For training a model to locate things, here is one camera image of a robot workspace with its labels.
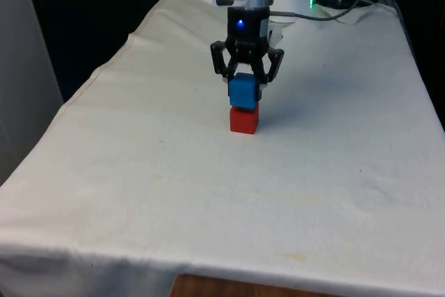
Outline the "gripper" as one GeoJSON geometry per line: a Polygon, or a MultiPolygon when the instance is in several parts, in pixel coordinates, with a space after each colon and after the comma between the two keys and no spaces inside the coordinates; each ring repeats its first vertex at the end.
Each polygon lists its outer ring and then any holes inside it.
{"type": "Polygon", "coordinates": [[[279,71],[284,50],[269,47],[269,7],[227,10],[227,38],[210,45],[213,68],[216,74],[229,83],[239,63],[250,64],[255,80],[255,99],[261,99],[261,89],[272,82],[279,71]],[[229,52],[230,60],[225,64],[223,52],[229,52]],[[264,69],[263,57],[270,61],[269,71],[264,69]]]}

